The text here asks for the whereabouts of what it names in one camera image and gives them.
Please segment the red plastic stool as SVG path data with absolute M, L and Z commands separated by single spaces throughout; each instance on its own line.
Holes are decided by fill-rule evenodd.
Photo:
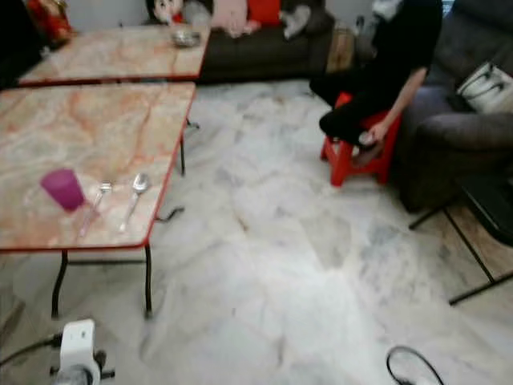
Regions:
M 394 145 L 400 131 L 401 118 L 389 126 L 389 131 L 382 141 L 382 151 L 369 164 L 356 166 L 353 162 L 355 147 L 344 140 L 325 138 L 320 150 L 320 159 L 330 165 L 330 183 L 340 188 L 349 176 L 375 175 L 380 184 L 387 184 L 390 176 L 390 162 Z

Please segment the pink plush toy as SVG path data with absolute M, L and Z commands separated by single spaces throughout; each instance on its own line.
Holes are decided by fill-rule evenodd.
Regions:
M 210 26 L 232 38 L 249 35 L 259 28 L 248 19 L 247 0 L 212 0 Z

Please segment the purple plastic cup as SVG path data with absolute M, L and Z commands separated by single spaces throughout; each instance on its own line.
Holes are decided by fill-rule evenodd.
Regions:
M 73 213 L 85 203 L 81 184 L 73 169 L 51 170 L 42 177 L 40 186 L 67 213 Z

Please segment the red cushion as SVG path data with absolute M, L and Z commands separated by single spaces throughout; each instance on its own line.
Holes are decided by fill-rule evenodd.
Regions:
M 260 26 L 279 26 L 281 0 L 247 0 L 247 19 Z

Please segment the black haired plush doll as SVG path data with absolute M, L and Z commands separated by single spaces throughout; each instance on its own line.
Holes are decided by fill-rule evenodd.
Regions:
M 184 0 L 144 0 L 144 2 L 146 2 L 151 23 L 171 25 L 184 20 L 182 15 Z

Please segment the marble print folding table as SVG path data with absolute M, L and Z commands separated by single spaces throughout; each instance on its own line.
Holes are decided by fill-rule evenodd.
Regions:
M 141 249 L 144 315 L 151 300 L 151 231 L 180 158 L 193 82 L 121 83 L 8 89 L 0 103 L 0 252 L 60 253 L 61 268 L 79 266 L 80 252 Z M 51 170 L 76 173 L 84 205 L 67 213 L 40 186 Z M 147 173 L 125 232 L 133 177 Z M 113 184 L 87 235 L 78 237 L 99 184 Z
M 172 31 L 200 30 L 198 47 L 177 48 Z M 198 79 L 210 30 L 176 23 L 173 26 L 129 26 L 89 30 L 52 51 L 19 80 L 19 87 L 102 82 L 131 82 L 148 79 L 193 81 Z

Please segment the steel fork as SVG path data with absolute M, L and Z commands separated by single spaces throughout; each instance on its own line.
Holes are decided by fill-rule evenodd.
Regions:
M 85 213 L 82 224 L 79 228 L 78 237 L 84 237 L 87 235 L 87 231 L 89 226 L 91 226 L 91 222 L 95 219 L 96 215 L 99 212 L 100 202 L 103 201 L 103 198 L 113 190 L 113 184 L 109 180 L 104 180 L 99 184 L 98 194 L 95 195 L 95 201 L 89 205 L 88 212 Z

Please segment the dark grey sofa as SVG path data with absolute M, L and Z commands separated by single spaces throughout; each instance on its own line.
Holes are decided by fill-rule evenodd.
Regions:
M 238 38 L 220 28 L 212 29 L 198 83 L 244 82 L 270 79 L 308 78 L 325 73 L 329 65 L 336 19 L 324 0 L 281 0 L 292 11 L 307 5 L 312 15 L 307 26 L 290 39 L 284 26 L 262 26 Z

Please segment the shiny steel bowl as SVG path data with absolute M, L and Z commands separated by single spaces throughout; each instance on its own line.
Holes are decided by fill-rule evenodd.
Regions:
M 179 28 L 172 31 L 172 43 L 180 49 L 198 47 L 203 41 L 203 34 L 200 30 L 191 28 Z

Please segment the black folding side table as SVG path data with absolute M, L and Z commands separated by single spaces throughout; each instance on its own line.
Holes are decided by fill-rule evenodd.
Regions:
M 462 231 L 459 224 L 450 213 L 450 206 L 459 202 L 465 203 L 473 219 L 491 235 L 500 245 L 513 249 L 513 180 L 499 175 L 473 175 L 462 177 L 457 182 L 458 191 L 447 201 L 444 201 L 428 213 L 418 217 L 417 220 L 408 226 L 408 229 L 415 230 L 421 227 L 425 221 L 433 216 L 442 213 L 452 229 L 457 232 L 459 240 L 471 253 L 478 267 L 484 272 L 487 283 L 474 287 L 464 294 L 458 294 L 448 301 L 451 306 L 457 306 L 462 302 L 479 296 L 480 294 L 505 285 L 513 280 L 513 270 L 495 276 L 484 263 L 483 257 L 477 252 L 475 245 Z

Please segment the person in black clothes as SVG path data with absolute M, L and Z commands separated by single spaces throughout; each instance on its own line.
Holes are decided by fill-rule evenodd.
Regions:
M 390 125 L 424 84 L 443 16 L 442 0 L 374 0 L 371 10 L 378 22 L 370 61 L 310 80 L 311 91 L 331 106 L 319 128 L 357 149 L 357 168 L 381 153 Z

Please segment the white handbag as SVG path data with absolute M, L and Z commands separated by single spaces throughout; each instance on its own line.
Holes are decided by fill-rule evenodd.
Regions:
M 477 113 L 513 113 L 513 76 L 494 63 L 481 63 L 459 85 L 457 95 Z

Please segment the steel spoon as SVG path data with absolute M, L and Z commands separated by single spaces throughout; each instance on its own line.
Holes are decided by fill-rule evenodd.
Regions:
M 135 212 L 136 208 L 138 208 L 140 198 L 142 198 L 142 195 L 146 193 L 147 190 L 150 188 L 150 179 L 147 173 L 138 173 L 138 175 L 135 175 L 133 177 L 133 181 L 131 183 L 131 189 L 132 189 L 132 199 L 131 199 L 131 205 L 128 206 L 128 209 L 126 209 L 125 215 L 123 217 L 123 220 L 121 220 L 121 223 L 119 225 L 119 231 L 125 232 L 129 221 L 131 221 L 131 217 L 133 213 Z

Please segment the grey plush toy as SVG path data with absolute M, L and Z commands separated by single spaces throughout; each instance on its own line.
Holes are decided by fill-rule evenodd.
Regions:
M 312 10 L 308 5 L 297 5 L 291 10 L 279 12 L 279 19 L 283 26 L 283 37 L 292 40 L 305 30 L 312 16 Z

